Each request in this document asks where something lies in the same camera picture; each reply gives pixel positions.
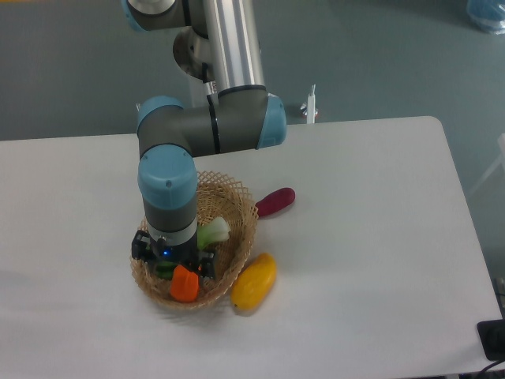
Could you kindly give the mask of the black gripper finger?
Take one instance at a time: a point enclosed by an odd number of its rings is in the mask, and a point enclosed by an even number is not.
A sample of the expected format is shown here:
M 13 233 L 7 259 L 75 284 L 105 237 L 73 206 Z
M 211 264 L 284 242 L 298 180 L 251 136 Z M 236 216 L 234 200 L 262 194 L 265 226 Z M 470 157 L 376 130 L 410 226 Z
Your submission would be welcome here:
M 143 262 L 151 260 L 151 238 L 146 231 L 137 230 L 134 235 L 131 243 L 131 257 Z
M 216 277 L 215 261 L 215 250 L 199 250 L 192 262 L 192 271 L 201 278 L 214 280 Z

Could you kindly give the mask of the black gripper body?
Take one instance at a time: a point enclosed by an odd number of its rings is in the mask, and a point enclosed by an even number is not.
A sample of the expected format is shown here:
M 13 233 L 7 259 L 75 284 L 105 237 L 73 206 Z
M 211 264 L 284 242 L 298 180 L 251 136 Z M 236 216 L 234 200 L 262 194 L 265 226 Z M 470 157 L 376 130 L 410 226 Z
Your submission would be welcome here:
M 181 245 L 169 245 L 162 238 L 158 241 L 150 238 L 148 262 L 160 263 L 162 261 L 183 265 L 187 269 L 198 269 L 200 257 L 197 237 L 193 236 Z

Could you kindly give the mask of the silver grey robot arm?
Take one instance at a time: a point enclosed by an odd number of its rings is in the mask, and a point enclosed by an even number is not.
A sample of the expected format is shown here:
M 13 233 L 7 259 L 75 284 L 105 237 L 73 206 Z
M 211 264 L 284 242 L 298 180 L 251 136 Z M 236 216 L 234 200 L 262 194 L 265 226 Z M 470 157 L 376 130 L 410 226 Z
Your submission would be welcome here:
M 138 31 L 179 28 L 173 51 L 189 74 L 217 93 L 201 107 L 155 96 L 138 111 L 137 182 L 148 229 L 138 233 L 132 255 L 150 265 L 172 262 L 198 276 L 215 276 L 216 256 L 197 237 L 197 172 L 194 160 L 276 146 L 286 138 L 282 100 L 265 87 L 250 1 L 124 1 Z

